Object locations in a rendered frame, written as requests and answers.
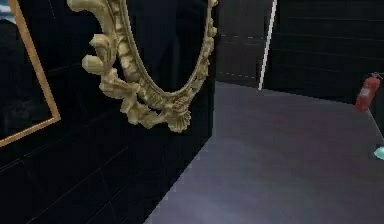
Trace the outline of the red fire extinguisher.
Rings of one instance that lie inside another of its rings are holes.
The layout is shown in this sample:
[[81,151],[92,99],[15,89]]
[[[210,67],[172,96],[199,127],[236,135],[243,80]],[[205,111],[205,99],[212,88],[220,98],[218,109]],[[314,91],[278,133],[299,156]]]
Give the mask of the red fire extinguisher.
[[370,76],[363,82],[354,105],[358,111],[364,112],[368,110],[383,80],[384,73],[372,72]]

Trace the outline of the ornate gold oval mirror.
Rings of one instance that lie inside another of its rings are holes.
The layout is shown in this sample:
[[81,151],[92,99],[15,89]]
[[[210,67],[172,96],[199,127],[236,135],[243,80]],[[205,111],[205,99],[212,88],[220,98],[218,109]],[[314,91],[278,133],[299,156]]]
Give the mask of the ornate gold oval mirror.
[[190,125],[189,106],[209,76],[209,57],[214,50],[217,28],[212,18],[218,0],[208,0],[199,57],[188,81],[177,91],[166,92],[152,80],[139,55],[131,30],[126,0],[67,0],[75,12],[89,11],[102,32],[90,41],[95,55],[82,59],[82,67],[101,77],[100,90],[122,101],[120,111],[128,122],[150,129],[161,123],[176,133]]

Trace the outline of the white vertical bar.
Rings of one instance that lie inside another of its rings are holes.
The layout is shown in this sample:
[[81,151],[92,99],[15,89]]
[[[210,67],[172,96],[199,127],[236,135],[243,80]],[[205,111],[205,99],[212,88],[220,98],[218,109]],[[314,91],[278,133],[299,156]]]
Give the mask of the white vertical bar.
[[277,6],[278,6],[278,0],[273,0],[272,5],[271,5],[271,12],[269,14],[267,35],[264,38],[265,46],[264,46],[262,65],[261,65],[261,69],[260,69],[258,90],[263,89],[265,72],[266,72],[266,67],[267,67],[267,62],[268,62],[268,54],[269,54],[269,49],[270,49],[270,43],[272,40],[272,33],[273,33],[273,27],[274,27],[274,22],[275,22]]

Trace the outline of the orange framed dark painting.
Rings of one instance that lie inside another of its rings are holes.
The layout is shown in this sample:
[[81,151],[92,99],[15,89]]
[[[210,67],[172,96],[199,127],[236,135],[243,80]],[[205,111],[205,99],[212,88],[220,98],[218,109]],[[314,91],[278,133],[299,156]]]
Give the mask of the orange framed dark painting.
[[19,0],[0,0],[0,148],[61,119]]

